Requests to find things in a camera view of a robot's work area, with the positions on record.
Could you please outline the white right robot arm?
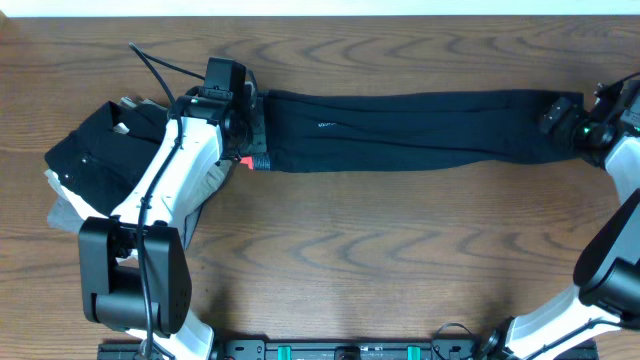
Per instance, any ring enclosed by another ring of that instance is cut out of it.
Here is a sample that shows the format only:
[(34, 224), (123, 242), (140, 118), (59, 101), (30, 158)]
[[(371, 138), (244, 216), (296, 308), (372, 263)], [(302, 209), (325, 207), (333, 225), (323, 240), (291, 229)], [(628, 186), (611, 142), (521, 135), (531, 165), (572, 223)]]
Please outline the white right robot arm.
[(501, 324), (477, 359), (555, 359), (607, 332), (639, 328), (639, 76), (601, 84), (591, 110), (566, 98), (541, 131), (603, 169), (619, 209), (583, 250), (571, 285), (536, 310)]

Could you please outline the black leggings red waistband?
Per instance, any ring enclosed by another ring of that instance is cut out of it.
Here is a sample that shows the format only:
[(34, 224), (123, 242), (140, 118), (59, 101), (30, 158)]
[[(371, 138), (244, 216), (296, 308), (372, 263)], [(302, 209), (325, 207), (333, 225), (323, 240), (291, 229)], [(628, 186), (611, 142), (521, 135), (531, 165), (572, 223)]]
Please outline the black leggings red waistband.
[(253, 170), (288, 173), (428, 171), (482, 161), (569, 160), (538, 127), (558, 91), (494, 90), (393, 96), (262, 96), (266, 147)]

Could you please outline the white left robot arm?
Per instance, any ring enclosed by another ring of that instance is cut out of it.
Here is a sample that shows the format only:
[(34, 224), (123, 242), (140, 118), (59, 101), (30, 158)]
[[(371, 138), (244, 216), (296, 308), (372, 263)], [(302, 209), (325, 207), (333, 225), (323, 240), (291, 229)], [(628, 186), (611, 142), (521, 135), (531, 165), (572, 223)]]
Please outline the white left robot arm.
[(204, 87), (168, 112), (159, 149), (131, 193), (79, 231), (86, 318), (132, 336), (99, 345), (100, 359), (220, 359), (213, 328), (191, 309), (184, 250), (196, 192), (220, 162), (266, 147), (256, 86)]

